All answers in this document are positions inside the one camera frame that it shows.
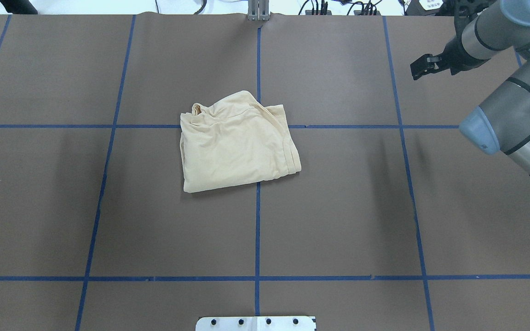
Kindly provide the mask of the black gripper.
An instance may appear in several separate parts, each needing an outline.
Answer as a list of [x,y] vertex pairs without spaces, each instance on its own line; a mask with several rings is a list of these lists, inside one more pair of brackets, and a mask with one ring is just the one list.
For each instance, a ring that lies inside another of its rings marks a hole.
[[410,64],[410,73],[414,81],[428,74],[449,70],[451,75],[469,71],[477,67],[477,59],[463,48],[458,36],[452,38],[440,55],[424,54]]

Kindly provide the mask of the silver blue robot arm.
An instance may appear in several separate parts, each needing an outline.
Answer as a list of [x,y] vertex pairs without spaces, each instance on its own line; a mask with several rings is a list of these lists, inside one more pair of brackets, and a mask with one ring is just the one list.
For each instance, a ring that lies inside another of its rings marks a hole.
[[448,70],[477,69],[501,52],[521,64],[459,124],[462,135],[483,153],[504,153],[530,176],[530,0],[446,0],[455,35],[440,54],[410,64],[416,81]]

